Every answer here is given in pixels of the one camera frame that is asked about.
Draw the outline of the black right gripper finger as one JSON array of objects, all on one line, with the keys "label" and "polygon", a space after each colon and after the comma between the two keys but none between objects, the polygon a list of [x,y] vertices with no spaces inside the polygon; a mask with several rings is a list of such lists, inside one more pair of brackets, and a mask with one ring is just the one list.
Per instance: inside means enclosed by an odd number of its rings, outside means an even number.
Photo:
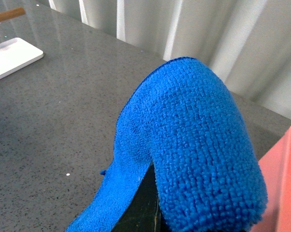
[{"label": "black right gripper finger", "polygon": [[159,232],[160,206],[151,164],[127,210],[113,227],[113,232]]}]

